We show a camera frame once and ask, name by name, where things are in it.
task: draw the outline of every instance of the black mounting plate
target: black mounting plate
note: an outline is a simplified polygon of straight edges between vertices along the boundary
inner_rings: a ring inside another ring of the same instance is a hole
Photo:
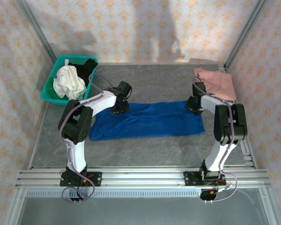
[[[198,172],[183,172],[185,186],[216,186],[216,180],[202,180],[201,173]],[[220,182],[219,186],[226,186],[225,176],[220,174],[219,180],[224,180],[225,182]]]
[[[95,187],[100,187],[101,186],[101,182],[102,182],[102,172],[89,172],[87,171],[87,175],[86,177],[89,177],[89,179],[94,183]],[[83,182],[82,184],[72,184],[72,183],[68,183],[66,180],[64,179],[60,179],[60,186],[61,187],[85,187],[86,186],[86,182]]]

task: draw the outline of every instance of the black cloth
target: black cloth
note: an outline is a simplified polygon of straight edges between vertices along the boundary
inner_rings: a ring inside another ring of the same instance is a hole
[[[89,84],[89,75],[93,73],[93,70],[98,66],[98,63],[92,59],[88,59],[83,65],[70,62],[68,65],[76,67],[77,75],[84,80],[85,86],[87,87]]]

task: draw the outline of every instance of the patterned wallpaper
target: patterned wallpaper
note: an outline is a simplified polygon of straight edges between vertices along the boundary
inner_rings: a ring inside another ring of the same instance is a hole
[[[268,2],[230,72],[258,166],[269,170],[281,210],[281,0]]]
[[[19,170],[28,164],[52,64],[14,0],[0,0],[0,224]]]
[[[132,64],[224,62],[257,2],[28,0],[57,56]]]

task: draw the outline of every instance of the aluminum frame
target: aluminum frame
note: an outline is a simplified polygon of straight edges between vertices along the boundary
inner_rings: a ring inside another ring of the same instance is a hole
[[[232,65],[233,61],[235,60],[236,56],[240,52],[241,48],[243,47],[246,39],[248,38],[249,34],[251,33],[255,23],[257,22],[260,15],[263,13],[264,8],[266,7],[268,0],[259,0],[257,3],[257,6],[255,7],[248,23],[245,25],[244,30],[242,31],[242,34],[240,35],[238,41],[236,42],[234,48],[232,49],[232,52],[230,56],[228,57],[225,68],[226,71],[229,71],[230,66]]]
[[[218,67],[219,67],[219,70],[221,70],[224,73],[227,73],[227,70],[223,64],[218,64]],[[253,155],[252,148],[251,148],[248,138],[246,138],[240,142],[240,147],[241,147],[243,155],[244,155],[245,165],[252,166],[256,169],[257,168],[256,160]]]
[[[259,188],[266,217],[270,225],[281,225],[281,214],[272,190],[266,187]]]
[[[17,225],[24,204],[27,189],[15,189],[3,225]]]
[[[47,52],[51,62],[54,64],[56,61],[56,56],[50,47],[48,40],[46,39],[40,25],[38,24],[35,16],[33,15],[28,3],[26,0],[16,0],[18,6],[26,16],[28,22],[30,23],[32,29],[34,30],[36,36],[38,37],[39,41],[41,42],[44,50]]]
[[[27,198],[61,198],[62,189],[28,189]],[[201,189],[96,189],[92,198],[188,198],[200,197]],[[69,191],[64,197],[78,197],[77,192]]]
[[[64,168],[32,169],[20,171],[15,188],[64,188],[59,186],[60,172]],[[198,167],[95,167],[88,171],[102,172],[101,187],[97,189],[194,189],[215,188],[185,186],[184,171],[199,171]],[[225,172],[236,175],[239,188],[270,187],[266,170],[243,167],[225,167]],[[230,187],[235,186],[232,176],[226,176]]]
[[[37,146],[38,146],[39,138],[41,136],[43,123],[44,123],[44,120],[45,120],[45,117],[46,117],[46,114],[47,114],[47,111],[48,111],[49,102],[46,102],[45,104],[46,104],[46,106],[45,106],[44,114],[43,114],[42,119],[41,119],[41,126],[40,126],[39,131],[37,132],[37,140],[36,140],[36,143],[33,147],[33,151],[32,151],[28,166],[27,166],[28,170],[30,170],[32,168],[32,164],[33,164],[34,158],[35,158],[36,153],[37,153]]]

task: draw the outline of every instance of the glass panel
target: glass panel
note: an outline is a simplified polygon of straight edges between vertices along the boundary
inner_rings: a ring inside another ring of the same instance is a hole
[[[230,199],[213,204],[204,204],[199,198],[97,197],[71,204],[60,198],[26,197],[18,224],[267,225],[268,221],[255,188],[239,189]]]

